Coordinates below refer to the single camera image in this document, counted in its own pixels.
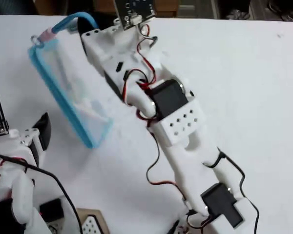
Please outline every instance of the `blue tube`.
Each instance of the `blue tube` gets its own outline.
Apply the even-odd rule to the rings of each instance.
[[[52,33],[57,34],[59,31],[62,31],[66,29],[67,25],[74,19],[74,18],[85,18],[86,20],[89,21],[89,23],[94,27],[94,28],[99,28],[96,21],[94,18],[86,13],[86,12],[77,12],[72,15],[67,16],[65,19],[63,19],[61,22],[57,23],[53,28],[52,28]]]

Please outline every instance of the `transparent plastic sheet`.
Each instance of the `transparent plastic sheet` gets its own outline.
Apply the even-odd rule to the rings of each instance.
[[[108,133],[112,119],[90,95],[87,84],[75,72],[73,62],[57,39],[33,45],[32,63],[76,133],[88,148],[98,148]]]

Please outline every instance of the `white table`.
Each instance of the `white table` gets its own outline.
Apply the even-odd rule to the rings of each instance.
[[[53,128],[44,167],[75,205],[100,209],[113,234],[163,234],[183,208],[181,197],[171,186],[147,183],[154,141],[134,109],[85,63],[79,36],[63,32],[59,38],[97,81],[94,92],[115,120],[99,149],[79,142],[30,64],[30,37],[60,19],[0,16],[0,99],[9,124],[26,129],[47,110]],[[245,192],[261,212],[258,233],[293,233],[293,23],[157,19],[151,33],[190,80],[218,146],[244,169]],[[164,156],[151,176],[173,179]],[[35,199],[60,195],[51,185],[41,177]]]

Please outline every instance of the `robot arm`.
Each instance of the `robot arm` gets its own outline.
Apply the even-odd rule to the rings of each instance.
[[[9,129],[0,104],[0,153],[30,165],[43,164],[51,135],[48,114],[34,128]],[[33,206],[34,178],[23,166],[0,159],[0,228],[9,233],[50,234]]]
[[[204,113],[187,80],[161,62],[163,54],[150,46],[156,40],[143,22],[148,19],[145,11],[152,15],[153,8],[126,5],[128,11],[124,12],[118,2],[119,18],[114,26],[82,35],[88,61],[125,104],[135,106],[149,120],[149,131],[174,170],[188,208],[198,213],[196,223],[205,220],[204,226],[216,234],[256,233],[257,208],[230,176],[217,176],[209,167],[223,158],[233,163],[232,170],[236,164],[211,140]],[[190,224],[189,215],[185,224],[193,230],[202,229]]]

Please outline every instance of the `floor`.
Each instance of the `floor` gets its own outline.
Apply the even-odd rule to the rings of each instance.
[[[227,11],[227,0],[181,0],[180,18],[222,19]],[[251,20],[281,20],[267,8],[267,0],[251,0]]]

